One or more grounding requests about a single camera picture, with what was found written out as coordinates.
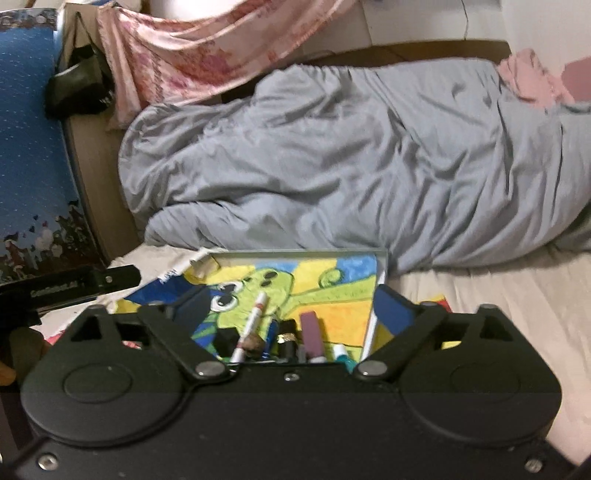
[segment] cartoon eye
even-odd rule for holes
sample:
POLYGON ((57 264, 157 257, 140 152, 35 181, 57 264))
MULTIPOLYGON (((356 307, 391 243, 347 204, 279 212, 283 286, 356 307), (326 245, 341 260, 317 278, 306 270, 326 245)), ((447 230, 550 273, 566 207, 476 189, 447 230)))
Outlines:
POLYGON ((211 311, 216 313, 229 312, 238 305, 238 299, 231 295, 217 295, 212 298, 211 311))
POLYGON ((225 281, 217 286, 217 289, 224 292, 226 295, 230 295, 230 293, 238 293, 243 288, 244 285, 241 281, 225 281))

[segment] paint marker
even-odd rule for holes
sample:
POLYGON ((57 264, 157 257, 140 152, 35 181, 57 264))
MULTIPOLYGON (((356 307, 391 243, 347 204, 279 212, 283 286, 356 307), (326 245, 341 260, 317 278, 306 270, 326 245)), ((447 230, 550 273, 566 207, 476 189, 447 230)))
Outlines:
POLYGON ((294 319, 279 324, 277 354, 282 362, 297 362, 297 324, 294 319))
POLYGON ((262 312, 263 310, 265 310, 265 306, 267 305, 268 299, 269 297, 265 292, 262 291, 258 294, 255 305, 251 310, 251 314, 248 316, 248 321, 246 322, 244 331, 240 336, 240 341, 238 342, 238 345, 236 346, 236 349, 232 354, 232 358, 230 359, 231 363, 239 364, 244 361, 245 351, 242 349, 242 342, 251 333, 256 333, 259 321, 261 320, 262 312))
POLYGON ((326 363, 324 356, 324 341, 320 331, 320 322, 316 312, 306 312, 300 315, 301 335, 311 364, 326 363))
POLYGON ((351 373, 353 369, 355 369, 355 365, 357 365, 357 362, 352 358, 349 358, 349 354, 347 352, 345 345, 342 345, 341 343, 333 345, 333 354, 335 356, 335 362, 345 364, 349 373, 351 373))
POLYGON ((308 363, 308 357, 306 356, 306 347, 304 344, 300 344, 297 348, 297 361, 299 364, 306 364, 308 363))
POLYGON ((269 360, 271 358, 271 348, 273 348, 273 344, 277 338, 277 334, 279 333, 279 321, 275 316, 271 320, 269 324, 269 329, 267 330, 267 339, 265 341, 265 351, 262 353, 263 360, 269 360))

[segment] black bag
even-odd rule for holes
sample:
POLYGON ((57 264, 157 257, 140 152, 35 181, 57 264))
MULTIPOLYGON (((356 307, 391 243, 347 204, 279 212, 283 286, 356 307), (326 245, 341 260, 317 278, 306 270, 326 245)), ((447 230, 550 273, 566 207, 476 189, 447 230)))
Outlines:
MULTIPOLYGON (((67 35, 63 43, 65 48, 67 35)), ((74 50, 67 69, 59 72, 63 48, 57 59, 56 73, 47 82, 45 113, 48 118, 64 120, 75 114, 96 115, 106 110, 113 102, 113 74, 105 54, 92 41, 80 12, 76 12, 73 45, 74 50), (89 44, 76 48, 78 24, 84 28, 89 44)))

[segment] gray comforter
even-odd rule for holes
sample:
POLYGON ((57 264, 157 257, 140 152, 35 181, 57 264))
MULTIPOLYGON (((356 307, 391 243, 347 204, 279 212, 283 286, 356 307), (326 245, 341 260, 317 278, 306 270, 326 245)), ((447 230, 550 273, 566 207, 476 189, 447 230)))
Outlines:
POLYGON ((591 248, 591 108, 531 108, 482 60, 294 66, 153 106, 119 171, 149 244, 386 247, 398 272, 591 248))

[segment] white marker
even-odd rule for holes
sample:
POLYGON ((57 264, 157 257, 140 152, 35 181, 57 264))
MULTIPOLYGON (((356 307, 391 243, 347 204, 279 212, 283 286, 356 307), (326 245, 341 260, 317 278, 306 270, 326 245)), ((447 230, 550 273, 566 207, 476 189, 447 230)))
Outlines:
POLYGON ((248 316, 248 321, 246 322, 244 331, 242 332, 240 340, 238 340, 238 345, 232 354, 230 363, 239 364, 244 361, 245 351, 242 349, 242 342, 247 336, 249 336, 251 333, 255 333, 258 330, 258 323, 259 320, 261 320, 263 310, 265 310, 265 307, 267 306, 268 299, 269 297, 265 292, 262 291, 258 294, 251 314, 248 316))

